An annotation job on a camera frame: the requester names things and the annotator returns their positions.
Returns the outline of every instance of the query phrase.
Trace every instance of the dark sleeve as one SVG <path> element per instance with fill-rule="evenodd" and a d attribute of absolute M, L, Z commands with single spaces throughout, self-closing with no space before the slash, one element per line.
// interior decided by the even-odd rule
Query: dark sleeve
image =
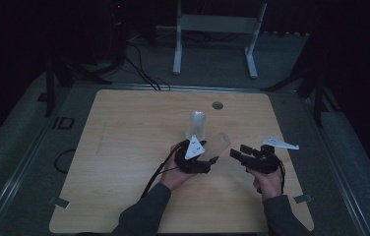
<path fill-rule="evenodd" d="M 169 199 L 170 190 L 163 184 L 155 184 L 144 198 L 120 214 L 118 226 L 110 235 L 156 235 Z"/>
<path fill-rule="evenodd" d="M 287 195 L 263 201 L 266 221 L 270 235 L 311 236 L 311 233 L 292 213 Z"/>

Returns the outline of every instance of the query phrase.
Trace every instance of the metal stand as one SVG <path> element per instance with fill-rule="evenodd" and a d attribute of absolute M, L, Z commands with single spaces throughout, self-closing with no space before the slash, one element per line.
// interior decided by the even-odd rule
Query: metal stand
<path fill-rule="evenodd" d="M 176 19 L 176 48 L 175 57 L 173 60 L 173 74 L 179 75 L 181 73 L 182 31 L 199 30 L 252 34 L 250 45 L 245 47 L 244 53 L 246 57 L 247 67 L 249 69 L 250 78 L 258 78 L 255 60 L 253 59 L 253 49 L 255 47 L 255 43 L 259 35 L 259 30 L 262 25 L 262 20 L 265 15 L 267 7 L 266 3 L 262 4 L 258 18 L 186 15 L 182 14 L 181 5 L 181 0 L 178 0 Z"/>

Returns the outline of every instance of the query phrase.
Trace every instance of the wooden table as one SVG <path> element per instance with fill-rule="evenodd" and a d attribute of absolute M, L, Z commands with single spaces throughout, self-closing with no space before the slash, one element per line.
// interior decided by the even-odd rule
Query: wooden table
<path fill-rule="evenodd" d="M 221 110 L 213 102 L 223 104 Z M 110 232 L 122 210 L 133 205 L 171 146 L 185 140 L 189 115 L 207 114 L 206 137 L 226 133 L 232 145 L 260 148 L 262 140 L 282 140 L 264 94 L 190 91 L 101 90 L 97 93 L 60 198 L 50 221 L 54 233 Z M 285 193 L 294 214 L 314 227 L 286 149 L 276 154 L 286 168 Z M 261 195 L 252 175 L 229 157 L 229 148 L 209 174 L 191 178 L 172 193 L 160 233 L 268 231 Z"/>

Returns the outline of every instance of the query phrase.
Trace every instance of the dark background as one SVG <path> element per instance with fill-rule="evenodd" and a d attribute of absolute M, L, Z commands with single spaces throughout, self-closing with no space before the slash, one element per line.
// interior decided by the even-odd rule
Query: dark background
<path fill-rule="evenodd" d="M 123 5 L 126 26 L 149 41 L 155 25 L 175 26 L 175 1 L 128 2 Z M 244 1 L 187 2 L 185 12 L 201 13 L 206 2 L 206 14 L 250 15 Z M 44 72 L 50 42 L 76 61 L 96 59 L 81 12 L 75 0 L 0 0 L 0 126 L 31 81 Z M 270 1 L 262 31 L 311 33 L 297 69 L 311 66 L 305 63 L 311 57 L 318 61 L 326 86 L 370 157 L 370 1 Z"/>

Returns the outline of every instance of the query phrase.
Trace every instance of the person's left hand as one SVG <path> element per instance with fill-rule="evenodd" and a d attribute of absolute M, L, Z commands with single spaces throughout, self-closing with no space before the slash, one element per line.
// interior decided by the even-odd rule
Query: person's left hand
<path fill-rule="evenodd" d="M 195 176 L 196 174 L 188 174 L 181 171 L 175 163 L 175 153 L 167 160 L 164 170 L 160 177 L 160 183 L 165 185 L 170 191 L 173 191 L 182 186 L 189 178 Z"/>

